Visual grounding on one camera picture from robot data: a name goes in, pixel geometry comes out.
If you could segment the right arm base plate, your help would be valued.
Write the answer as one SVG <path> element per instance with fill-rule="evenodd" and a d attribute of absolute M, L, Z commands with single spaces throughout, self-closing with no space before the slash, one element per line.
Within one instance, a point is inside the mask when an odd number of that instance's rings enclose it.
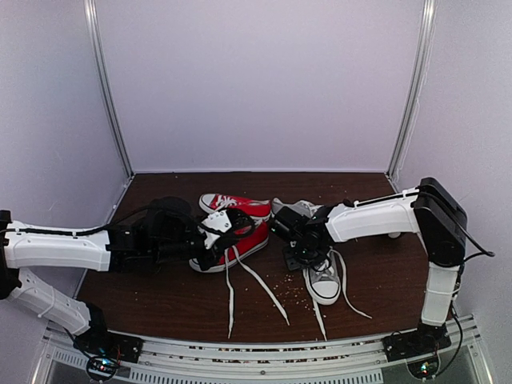
<path fill-rule="evenodd" d="M 392 333 L 382 340 L 388 362 L 414 358 L 424 354 L 433 354 L 451 346 L 450 337 L 445 331 L 411 330 Z"/>

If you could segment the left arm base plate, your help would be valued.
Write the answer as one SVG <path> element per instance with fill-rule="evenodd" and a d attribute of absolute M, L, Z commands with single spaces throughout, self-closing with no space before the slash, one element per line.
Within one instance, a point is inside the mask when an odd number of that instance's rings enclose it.
<path fill-rule="evenodd" d="M 74 345 L 91 356 L 137 363 L 142 352 L 143 340 L 116 333 L 108 333 L 105 338 L 80 335 L 74 338 Z"/>

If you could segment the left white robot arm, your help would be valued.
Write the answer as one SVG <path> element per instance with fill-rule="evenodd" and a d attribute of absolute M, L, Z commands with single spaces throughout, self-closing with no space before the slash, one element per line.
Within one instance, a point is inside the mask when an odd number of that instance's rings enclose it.
<path fill-rule="evenodd" d="M 1 298 L 56 322 L 96 354 L 109 354 L 115 339 L 102 310 L 56 290 L 32 274 L 32 266 L 125 273 L 183 258 L 207 268 L 216 263 L 223 242 L 236 237 L 227 212 L 196 218 L 180 198 L 157 199 L 138 212 L 142 217 L 128 225 L 116 221 L 80 230 L 30 226 L 2 211 Z"/>

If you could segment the grey sneaker with laces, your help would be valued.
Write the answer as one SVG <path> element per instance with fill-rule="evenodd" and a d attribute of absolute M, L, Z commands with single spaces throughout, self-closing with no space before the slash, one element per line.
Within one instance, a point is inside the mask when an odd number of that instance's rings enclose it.
<path fill-rule="evenodd" d="M 349 300 L 347 293 L 347 268 L 339 251 L 330 248 L 326 260 L 317 266 L 302 271 L 307 292 L 311 297 L 314 316 L 323 339 L 327 340 L 327 332 L 320 306 L 331 306 L 343 296 L 348 307 L 364 318 L 372 319 L 367 313 L 357 309 Z"/>

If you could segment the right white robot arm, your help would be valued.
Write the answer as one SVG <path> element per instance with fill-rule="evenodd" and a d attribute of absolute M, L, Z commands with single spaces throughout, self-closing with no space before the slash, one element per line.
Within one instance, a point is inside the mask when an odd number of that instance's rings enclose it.
<path fill-rule="evenodd" d="M 429 272 L 418 328 L 410 346 L 421 354 L 436 345 L 458 293 L 464 265 L 470 260 L 466 244 L 480 255 L 493 256 L 467 232 L 464 209 L 435 179 L 424 178 L 419 186 L 367 201 L 345 200 L 335 205 L 315 205 L 300 200 L 271 202 L 270 229 L 284 240 L 289 270 L 300 270 L 313 305 L 329 306 L 346 298 L 346 264 L 334 246 L 360 238 L 404 233 L 420 237 L 428 257 Z"/>

